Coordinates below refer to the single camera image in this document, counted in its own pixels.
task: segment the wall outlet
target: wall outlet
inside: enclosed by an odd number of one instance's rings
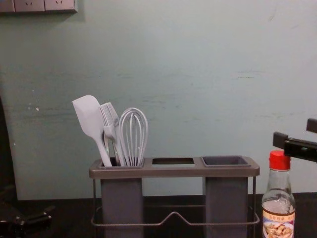
[[[14,0],[15,11],[44,11],[44,0]]]
[[[14,12],[13,0],[0,0],[0,12]]]
[[[44,0],[45,11],[77,11],[75,0]]]

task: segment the glass bottle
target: glass bottle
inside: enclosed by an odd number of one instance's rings
[[[263,238],[293,238],[295,199],[289,178],[290,157],[284,151],[271,151],[269,179],[262,198]]]

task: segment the utensil holder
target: utensil holder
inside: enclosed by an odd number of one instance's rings
[[[254,226],[260,221],[255,213],[256,176],[259,174],[260,167],[251,158],[242,156],[145,158],[140,167],[104,167],[101,160],[97,160],[89,169],[94,184],[95,213],[91,222],[96,229],[105,229],[106,238],[143,238],[143,227],[163,226],[172,216],[192,227],[206,227],[206,238],[246,238],[250,225],[255,238]],[[162,221],[146,223],[143,220],[142,178],[177,177],[204,178],[205,222],[191,223],[173,211]],[[247,220],[248,177],[253,177],[251,221]],[[103,224],[96,223],[96,212],[101,209],[96,208],[96,179],[101,181]]]

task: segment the black clamp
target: black clamp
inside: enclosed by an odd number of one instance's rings
[[[26,235],[48,229],[52,223],[51,211],[54,206],[32,216],[24,216],[10,204],[1,201],[14,186],[0,191],[0,238],[24,238]]]
[[[306,130],[317,133],[317,119],[308,119]],[[273,146],[284,149],[285,155],[317,162],[316,142],[290,138],[286,134],[275,132]]]

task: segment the white whisk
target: white whisk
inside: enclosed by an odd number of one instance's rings
[[[120,142],[128,166],[140,166],[148,140],[148,120],[137,108],[128,108],[119,122]]]

